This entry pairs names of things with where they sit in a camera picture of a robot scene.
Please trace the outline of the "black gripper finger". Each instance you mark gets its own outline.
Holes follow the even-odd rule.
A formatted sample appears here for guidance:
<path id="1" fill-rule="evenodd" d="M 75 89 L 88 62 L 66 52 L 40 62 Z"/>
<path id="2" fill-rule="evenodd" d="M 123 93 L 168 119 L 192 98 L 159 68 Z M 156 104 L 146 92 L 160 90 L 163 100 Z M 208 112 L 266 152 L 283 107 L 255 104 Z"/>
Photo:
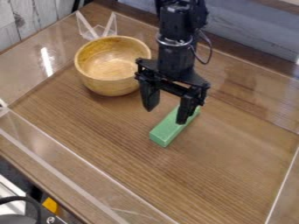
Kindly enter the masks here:
<path id="1" fill-rule="evenodd" d="M 140 95 L 144 109 L 151 112 L 160 102 L 160 89 L 146 80 L 140 80 Z"/>
<path id="2" fill-rule="evenodd" d="M 188 95 L 182 97 L 180 106 L 178 108 L 176 123 L 183 125 L 188 118 L 194 115 L 195 109 L 199 106 L 199 99 Z"/>

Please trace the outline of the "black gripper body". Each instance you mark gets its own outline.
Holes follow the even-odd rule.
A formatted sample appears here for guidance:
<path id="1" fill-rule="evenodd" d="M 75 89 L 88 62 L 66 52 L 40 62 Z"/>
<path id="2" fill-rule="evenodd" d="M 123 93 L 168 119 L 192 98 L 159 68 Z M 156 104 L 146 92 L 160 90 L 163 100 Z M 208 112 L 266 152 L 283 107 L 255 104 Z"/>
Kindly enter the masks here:
<path id="1" fill-rule="evenodd" d="M 194 69 L 198 59 L 195 45 L 160 45 L 158 59 L 138 58 L 135 79 L 154 83 L 160 91 L 166 91 L 180 98 L 186 95 L 199 99 L 199 106 L 204 104 L 211 84 L 196 74 Z"/>

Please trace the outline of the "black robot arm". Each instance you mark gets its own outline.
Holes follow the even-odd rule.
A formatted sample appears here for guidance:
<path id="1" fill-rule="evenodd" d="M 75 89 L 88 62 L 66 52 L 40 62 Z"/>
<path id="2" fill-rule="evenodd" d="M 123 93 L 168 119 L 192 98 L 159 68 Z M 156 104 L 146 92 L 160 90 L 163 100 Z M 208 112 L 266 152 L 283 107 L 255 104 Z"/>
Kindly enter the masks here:
<path id="1" fill-rule="evenodd" d="M 158 58 L 135 60 L 135 78 L 148 111 L 158 106 L 162 91 L 180 97 L 176 123 L 183 125 L 204 104 L 211 88 L 194 68 L 200 60 L 198 42 L 207 38 L 202 27 L 207 24 L 208 10 L 204 0 L 155 0 L 155 7 L 159 17 Z"/>

